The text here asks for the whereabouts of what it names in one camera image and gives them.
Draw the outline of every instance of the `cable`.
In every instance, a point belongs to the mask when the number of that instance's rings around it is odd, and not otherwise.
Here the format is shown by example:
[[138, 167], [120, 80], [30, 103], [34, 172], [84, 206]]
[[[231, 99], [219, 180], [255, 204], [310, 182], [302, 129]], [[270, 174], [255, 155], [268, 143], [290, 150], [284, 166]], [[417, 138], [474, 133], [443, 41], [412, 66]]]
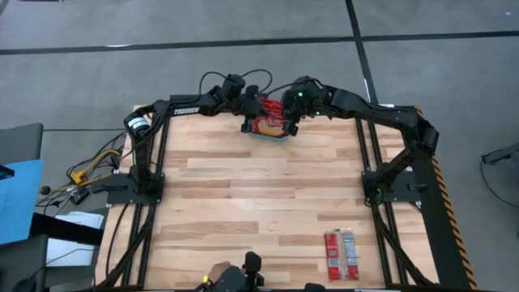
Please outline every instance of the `cable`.
[[46, 215], [46, 214], [47, 214], [47, 208], [48, 208], [49, 206], [53, 206], [53, 205], [54, 205], [54, 206], [58, 207], [59, 204], [62, 203], [63, 201], [60, 201], [60, 202], [58, 202], [57, 204], [54, 204], [53, 202], [54, 202], [54, 200], [56, 200], [57, 198], [59, 198], [59, 197], [61, 197], [61, 196], [64, 196], [64, 195], [68, 195], [68, 192], [65, 193], [65, 191], [62, 191], [61, 193], [59, 193], [59, 195], [57, 195], [57, 196], [55, 196], [53, 199], [51, 199], [51, 200], [49, 201], [49, 203], [47, 203], [47, 204], [45, 205], [45, 207], [43, 208], [43, 215]]
[[[62, 185], [60, 186], [59, 188], [63, 188], [63, 187], [66, 187], [68, 186], [69, 184], [65, 184], [65, 185]], [[48, 200], [54, 200], [56, 197], [59, 197], [60, 195], [55, 195], [56, 193], [62, 193], [62, 191], [54, 191], [52, 190], [45, 198], [41, 199], [41, 200], [38, 200], [36, 202], [36, 207], [45, 207], [45, 205], [41, 205], [41, 203], [45, 202], [45, 201], [48, 201]]]
[[56, 200], [57, 198], [62, 197], [64, 195], [67, 195], [67, 194], [63, 194], [63, 192], [60, 192], [60, 194], [58, 194], [58, 195], [54, 195], [54, 196], [49, 195], [46, 198], [37, 201], [35, 207], [37, 207], [37, 208], [44, 208], [46, 206], [46, 204], [43, 204], [43, 203], [45, 203], [45, 202], [49, 203], [49, 201]]
[[245, 74], [241, 75], [240, 77], [243, 78], [243, 77], [245, 77], [245, 76], [247, 76], [249, 74], [256, 73], [256, 72], [265, 72], [268, 75], [268, 84], [267, 84], [267, 86], [265, 86], [265, 88], [263, 88], [263, 89], [261, 89], [259, 91], [259, 92], [263, 92], [263, 91], [267, 90], [270, 87], [270, 85], [272, 84], [272, 81], [273, 81], [272, 73], [269, 70], [266, 70], [266, 69], [254, 69], [254, 70], [250, 70], [250, 71], [246, 72]]
[[65, 208], [65, 206], [70, 202], [70, 200], [66, 200], [65, 204], [56, 212], [56, 215], [59, 215], [59, 213]]
[[119, 215], [119, 219], [117, 219], [117, 223], [115, 223], [115, 228], [114, 228], [114, 233], [112, 234], [112, 239], [110, 239], [110, 245], [108, 246], [108, 255], [106, 256], [106, 267], [105, 267], [106, 278], [108, 278], [110, 255], [112, 254], [112, 247], [114, 246], [115, 234], [117, 233], [117, 229], [119, 228], [119, 225], [121, 224], [122, 216], [124, 215], [124, 212], [127, 210], [127, 208], [128, 208], [128, 204], [125, 204], [124, 207], [122, 208], [121, 215]]
[[76, 172], [74, 172], [73, 170], [70, 172], [67, 171], [67, 176], [78, 187], [85, 185], [86, 182], [84, 180], [88, 179], [87, 172], [89, 170], [94, 171], [94, 169], [103, 161], [103, 159], [110, 154], [115, 154], [116, 156], [121, 155], [121, 153], [118, 150], [113, 150], [113, 149], [105, 150], [105, 151], [99, 153], [93, 160], [91, 160], [90, 164], [87, 167], [85, 167], [84, 169], [82, 169], [80, 171], [76, 171]]
[[309, 78], [309, 79], [305, 79], [305, 80], [303, 80], [303, 81], [293, 82], [293, 83], [290, 83], [290, 84], [281, 85], [280, 87], [276, 87], [276, 88], [274, 88], [273, 90], [271, 90], [271, 91], [269, 91], [269, 92], [266, 93], [266, 94], [267, 94], [267, 97], [268, 97], [269, 95], [271, 95], [272, 93], [276, 92], [276, 91], [282, 90], [283, 88], [287, 88], [287, 87], [292, 86], [292, 85], [303, 84], [303, 83], [306, 83], [306, 82], [308, 82], [308, 81], [315, 81], [315, 82], [317, 82], [319, 85], [324, 86], [324, 85], [323, 85], [323, 84], [322, 84], [318, 79], [316, 79], [316, 78]]
[[202, 83], [204, 82], [204, 79], [206, 76], [208, 75], [218, 75], [220, 76], [221, 78], [227, 80], [227, 76], [223, 75], [222, 73], [220, 72], [216, 72], [216, 71], [209, 71], [209, 72], [205, 72], [203, 75], [202, 75], [202, 78], [200, 79], [200, 82], [198, 84], [198, 97], [196, 98], [195, 101], [198, 101], [200, 99], [200, 97], [202, 96]]
[[59, 257], [57, 257], [57, 258], [55, 258], [55, 259], [52, 259], [52, 260], [46, 262], [43, 266], [41, 266], [38, 270], [36, 270], [36, 271], [34, 272], [34, 274], [33, 274], [31, 277], [36, 276], [36, 274], [38, 274], [38, 272], [40, 272], [44, 267], [48, 266], [50, 263], [53, 263], [53, 262], [56, 261], [56, 260], [62, 259], [62, 258], [64, 258], [65, 256], [68, 256], [68, 255], [70, 255], [70, 254], [72, 254], [72, 253], [74, 253], [74, 252], [76, 252], [76, 251], [99, 251], [99, 249], [94, 248], [94, 249], [92, 250], [92, 249], [87, 249], [87, 248], [76, 248], [74, 251], [67, 252], [65, 255], [61, 255], [61, 256], [59, 256]]
[[43, 129], [43, 131], [125, 131], [124, 128], [105, 128], [105, 129]]
[[488, 190], [492, 193], [492, 195], [494, 195], [497, 199], [499, 199], [501, 202], [507, 204], [508, 206], [510, 207], [514, 207], [514, 208], [519, 208], [519, 205], [516, 205], [516, 204], [512, 204], [512, 203], [509, 203], [508, 201], [502, 199], [500, 196], [498, 196], [494, 190], [492, 190], [492, 188], [490, 187], [490, 185], [488, 184], [488, 181], [487, 181], [487, 178], [485, 178], [485, 173], [483, 172], [483, 161], [481, 161], [479, 163], [479, 171], [481, 172], [481, 177], [483, 178], [483, 181], [485, 182], [485, 184], [487, 185], [487, 188]]
[[76, 167], [78, 167], [78, 166], [80, 166], [80, 165], [82, 165], [82, 164], [84, 164], [84, 163], [87, 163], [87, 162], [93, 160], [93, 159], [94, 159], [95, 157], [97, 157], [101, 152], [103, 152], [103, 150], [105, 150], [106, 146], [108, 146], [110, 143], [114, 144], [114, 143], [117, 141], [117, 139], [118, 139], [119, 137], [121, 137], [121, 136], [123, 136], [123, 135], [125, 135], [125, 134], [126, 134], [126, 131], [123, 131], [123, 132], [117, 134], [114, 138], [110, 139], [108, 142], [106, 142], [106, 144], [104, 144], [103, 146], [101, 146], [101, 148], [96, 152], [96, 154], [93, 155], [92, 158], [89, 158], [89, 159], [87, 159], [87, 160], [81, 161], [80, 163], [71, 166], [71, 167], [66, 171], [67, 177], [71, 180], [71, 178], [70, 178], [70, 173], [71, 173], [72, 171], [74, 171], [74, 169], [75, 169]]
[[153, 212], [148, 212], [144, 223], [141, 225], [137, 237], [133, 243], [127, 248], [122, 258], [119, 260], [114, 269], [109, 273], [109, 276], [102, 281], [97, 287], [113, 287], [117, 279], [121, 276], [123, 269], [133, 259], [136, 250], [139, 248], [140, 243], [144, 240], [148, 233], [152, 232], [152, 221]]

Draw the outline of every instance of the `white label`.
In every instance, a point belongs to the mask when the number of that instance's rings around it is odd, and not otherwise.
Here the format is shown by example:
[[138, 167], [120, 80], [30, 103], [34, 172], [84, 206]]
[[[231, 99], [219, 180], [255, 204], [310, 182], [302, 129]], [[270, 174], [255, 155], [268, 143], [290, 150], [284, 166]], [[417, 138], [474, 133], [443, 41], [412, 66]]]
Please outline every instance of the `white label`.
[[140, 126], [147, 126], [147, 125], [148, 125], [148, 122], [146, 122], [146, 119], [142, 118], [142, 117], [134, 118], [131, 121], [129, 121], [129, 123], [128, 123], [128, 126], [134, 128], [134, 129], [136, 129]]
[[176, 109], [174, 112], [173, 112], [173, 115], [181, 115], [181, 114], [196, 114], [198, 113], [198, 110], [200, 109], [200, 107], [195, 107], [195, 108], [187, 108], [187, 109]]

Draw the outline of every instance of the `floor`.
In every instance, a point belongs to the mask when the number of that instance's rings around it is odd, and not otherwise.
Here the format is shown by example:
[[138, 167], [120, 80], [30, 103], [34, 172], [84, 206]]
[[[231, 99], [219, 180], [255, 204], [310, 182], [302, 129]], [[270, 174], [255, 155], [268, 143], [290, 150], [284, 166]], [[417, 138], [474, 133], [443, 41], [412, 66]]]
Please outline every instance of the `floor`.
[[[376, 92], [381, 103], [420, 105], [439, 130], [437, 157], [478, 287], [512, 291], [519, 286], [519, 210], [493, 197], [479, 173], [480, 155], [519, 140], [517, 1], [353, 0], [371, 72], [359, 62], [342, 0], [1, 3], [0, 127], [42, 122], [47, 130], [70, 130], [44, 133], [43, 184], [65, 183], [69, 165], [118, 133], [80, 129], [121, 128], [135, 104], [196, 93], [205, 71], [263, 67], [274, 74], [272, 86], [312, 75], [364, 96], [366, 78], [370, 97]], [[498, 33], [468, 37], [466, 32]], [[403, 40], [401, 35], [419, 36]], [[373, 36], [395, 36], [395, 41]], [[279, 38], [285, 40], [277, 45], [175, 49], [170, 44]], [[165, 45], [120, 47], [134, 44]], [[108, 51], [17, 50], [88, 46]], [[220, 82], [208, 78], [204, 88]], [[261, 84], [265, 78], [254, 75], [247, 82]], [[509, 161], [485, 168], [496, 192], [515, 204], [517, 171]], [[104, 196], [90, 196], [79, 208], [104, 205]]]

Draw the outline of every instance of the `metal bracket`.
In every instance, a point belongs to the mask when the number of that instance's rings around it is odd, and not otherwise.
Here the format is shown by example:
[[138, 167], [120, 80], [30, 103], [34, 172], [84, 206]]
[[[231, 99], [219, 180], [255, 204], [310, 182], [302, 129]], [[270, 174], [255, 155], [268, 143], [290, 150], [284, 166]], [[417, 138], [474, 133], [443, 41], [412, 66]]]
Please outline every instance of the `metal bracket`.
[[[366, 171], [362, 173], [362, 186], [364, 187], [364, 195], [372, 200], [376, 197], [380, 190], [377, 188], [375, 180], [377, 173], [375, 171]], [[393, 192], [384, 193], [382, 195], [383, 202], [416, 202], [420, 201], [420, 191], [427, 186], [417, 185], [412, 171], [402, 171], [397, 175], [397, 179], [392, 185]]]
[[157, 204], [162, 200], [164, 190], [164, 175], [154, 178], [149, 182], [150, 191], [139, 193], [135, 181], [128, 174], [114, 174], [107, 179], [95, 182], [91, 186], [92, 192], [108, 191], [106, 203], [112, 204]]

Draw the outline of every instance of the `yellow and black caution tape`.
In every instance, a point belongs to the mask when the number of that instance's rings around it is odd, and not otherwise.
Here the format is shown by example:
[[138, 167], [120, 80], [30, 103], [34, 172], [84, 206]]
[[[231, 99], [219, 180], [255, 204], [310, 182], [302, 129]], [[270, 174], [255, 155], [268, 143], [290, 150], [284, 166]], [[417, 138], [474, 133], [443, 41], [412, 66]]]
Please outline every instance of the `yellow and black caution tape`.
[[[422, 110], [415, 106], [416, 112], [420, 118], [423, 118]], [[441, 175], [440, 165], [435, 157], [431, 158], [432, 167], [435, 170], [436, 181], [438, 181], [438, 186], [440, 187], [441, 196], [444, 199], [444, 206], [447, 211], [447, 216], [449, 218], [451, 227], [453, 229], [454, 237], [456, 238], [456, 244], [458, 246], [458, 251], [460, 252], [461, 262], [465, 267], [465, 272], [467, 278], [469, 279], [470, 288], [472, 290], [477, 290], [478, 286], [476, 285], [476, 280], [474, 279], [474, 272], [472, 271], [472, 267], [470, 266], [469, 258], [465, 251], [465, 245], [463, 244], [463, 239], [461, 239], [460, 228], [457, 226], [456, 217], [454, 216], [453, 206], [451, 204], [451, 200], [448, 198], [447, 187], [445, 186], [444, 177]]]

